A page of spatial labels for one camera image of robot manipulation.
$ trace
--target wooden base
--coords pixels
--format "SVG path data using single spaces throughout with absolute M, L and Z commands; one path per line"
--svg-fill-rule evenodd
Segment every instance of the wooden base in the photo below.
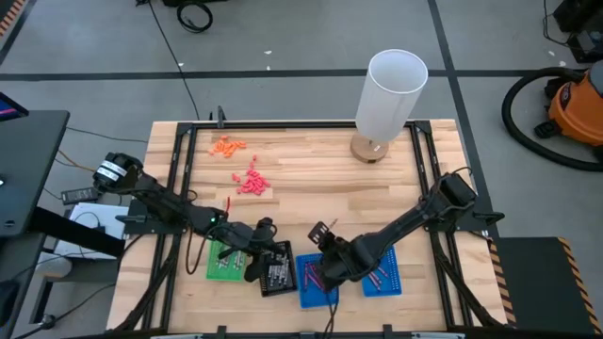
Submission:
M 383 159 L 389 150 L 388 143 L 379 143 L 369 140 L 356 133 L 351 138 L 350 151 L 356 159 L 367 164 L 374 164 Z

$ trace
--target gray floor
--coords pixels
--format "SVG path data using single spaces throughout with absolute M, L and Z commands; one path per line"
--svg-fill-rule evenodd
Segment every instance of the gray floor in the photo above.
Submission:
M 578 66 L 569 51 L 542 36 L 541 0 L 435 0 L 457 70 L 531 70 Z M 410 50 L 431 70 L 444 70 L 426 0 L 230 0 L 210 4 L 214 26 L 202 35 L 184 31 L 175 11 L 154 1 L 159 20 L 185 72 L 364 69 L 376 52 Z M 559 0 L 549 0 L 549 11 Z M 554 21 L 551 34 L 562 38 Z M 148 6 L 128 0 L 39 0 L 27 18 L 0 76 L 11 73 L 161 73 L 177 71 Z M 500 119 L 513 77 L 462 77 L 461 93 L 495 209 L 507 217 L 503 236 L 564 236 L 573 245 L 591 299 L 603 317 L 603 239 L 597 205 L 599 174 L 562 168 L 512 141 Z M 234 119 L 353 118 L 361 76 L 190 79 L 202 118 L 222 105 Z M 528 130 L 543 117 L 542 86 L 530 86 L 513 107 Z M 147 138 L 153 121 L 192 120 L 180 80 L 4 81 L 0 89 L 29 109 L 67 109 L 70 125 L 116 137 Z M 457 119 L 446 77 L 430 78 L 414 118 Z M 563 140 L 562 152 L 588 154 Z M 142 144 L 68 132 L 61 149 L 95 167 L 107 152 L 142 158 Z M 46 187 L 58 193 L 90 185 L 81 170 L 53 166 Z M 112 197 L 108 203 L 115 203 Z M 47 194 L 40 205 L 62 212 Z M 58 285 L 48 311 L 60 314 L 103 283 Z M 36 338 L 97 333 L 106 323 L 111 291 Z M 24 317 L 15 333 L 30 329 Z

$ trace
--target blue tray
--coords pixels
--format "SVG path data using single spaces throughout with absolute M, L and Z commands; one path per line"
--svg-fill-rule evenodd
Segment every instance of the blue tray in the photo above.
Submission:
M 387 253 L 382 258 L 379 264 L 386 273 L 388 278 L 382 274 L 379 269 L 375 269 L 373 273 L 381 280 L 380 291 L 371 282 L 368 276 L 362 279 L 362 290 L 365 297 L 387 297 L 397 296 L 402 294 L 402 284 L 399 281 L 398 261 L 396 260 L 396 251 L 393 247 L 387 250 Z
M 327 294 L 322 292 L 318 286 L 312 281 L 308 280 L 308 285 L 305 285 L 305 264 L 306 263 L 317 263 L 322 258 L 321 253 L 316 254 L 304 254 L 295 257 L 295 265 L 298 275 L 298 286 L 300 290 L 300 306 L 303 309 L 311 307 L 328 306 Z M 332 305 L 335 305 L 339 301 L 339 289 L 335 288 L 331 293 L 328 294 L 329 301 Z

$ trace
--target green circuit board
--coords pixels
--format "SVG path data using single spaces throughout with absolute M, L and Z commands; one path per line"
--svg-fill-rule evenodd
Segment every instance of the green circuit board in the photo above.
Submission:
M 218 259 L 218 255 L 228 249 L 228 246 L 219 241 L 211 242 L 209 258 L 207 259 L 207 274 L 205 276 L 208 280 L 222 282 L 240 282 L 243 280 L 247 254 L 238 250 L 222 260 Z

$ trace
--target pink pieces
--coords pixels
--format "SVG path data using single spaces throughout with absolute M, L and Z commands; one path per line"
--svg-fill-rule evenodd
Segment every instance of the pink pieces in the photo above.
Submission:
M 264 177 L 260 177 L 260 180 L 262 181 L 262 184 L 264 184 L 264 186 L 270 187 L 270 183 L 268 181 L 266 181 L 266 179 L 264 179 Z
M 247 169 L 247 179 L 245 184 L 236 189 L 237 194 L 241 193 L 254 193 L 257 196 L 262 195 L 266 191 L 266 187 L 270 187 L 270 183 L 257 171 L 255 170 L 255 161 L 257 155 L 253 155 L 253 161 L 249 163 Z M 233 173 L 233 180 L 240 183 L 241 178 Z

